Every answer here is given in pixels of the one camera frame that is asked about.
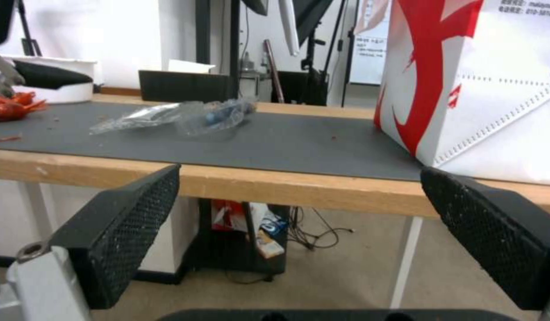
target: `metal bolt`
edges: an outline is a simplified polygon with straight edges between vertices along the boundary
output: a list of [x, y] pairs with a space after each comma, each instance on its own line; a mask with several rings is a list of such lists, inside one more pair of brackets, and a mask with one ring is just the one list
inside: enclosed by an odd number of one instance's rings
[[17, 262], [22, 264], [24, 262], [38, 258], [43, 254], [50, 252], [51, 248], [46, 241], [34, 242], [27, 244], [24, 248], [17, 252]]

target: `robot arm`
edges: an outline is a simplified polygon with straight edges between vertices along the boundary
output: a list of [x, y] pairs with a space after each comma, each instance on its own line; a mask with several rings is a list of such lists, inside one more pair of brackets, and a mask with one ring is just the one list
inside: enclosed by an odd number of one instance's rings
[[[13, 0], [0, 0], [0, 44], [9, 34], [13, 5]], [[23, 77], [0, 56], [0, 94], [11, 97], [14, 94], [12, 86], [24, 83]]]

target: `cardboard box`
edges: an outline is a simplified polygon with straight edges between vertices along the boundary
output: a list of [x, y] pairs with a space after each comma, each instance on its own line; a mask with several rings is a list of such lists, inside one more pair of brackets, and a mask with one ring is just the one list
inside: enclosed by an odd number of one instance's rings
[[393, 0], [374, 122], [426, 165], [550, 184], [550, 0]]

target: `white bowl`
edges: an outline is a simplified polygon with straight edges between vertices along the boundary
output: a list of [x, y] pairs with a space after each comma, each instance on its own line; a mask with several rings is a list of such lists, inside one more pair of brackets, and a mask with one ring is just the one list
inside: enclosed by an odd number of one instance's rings
[[[95, 61], [84, 61], [79, 59], [51, 58], [51, 57], [27, 57], [16, 55], [2, 55], [4, 59], [36, 63], [50, 67], [58, 67], [85, 74], [91, 78], [95, 75]], [[93, 83], [80, 83], [77, 85], [62, 86], [59, 89], [43, 89], [25, 86], [13, 86], [15, 91], [34, 91], [34, 100], [46, 99], [47, 103], [75, 103], [86, 102], [93, 97]]]

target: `whiteboard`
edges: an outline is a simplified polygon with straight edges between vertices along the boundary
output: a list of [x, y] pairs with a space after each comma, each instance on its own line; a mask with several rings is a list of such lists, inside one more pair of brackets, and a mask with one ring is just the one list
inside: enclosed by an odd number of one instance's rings
[[[372, 16], [379, 15], [380, 5], [382, 9], [383, 6], [387, 6], [383, 19], [374, 27], [370, 27]], [[350, 52], [349, 83], [380, 85], [385, 65], [391, 6], [390, 0], [387, 4], [385, 0], [358, 0], [354, 43]], [[362, 31], [358, 33], [357, 29], [360, 27]]]

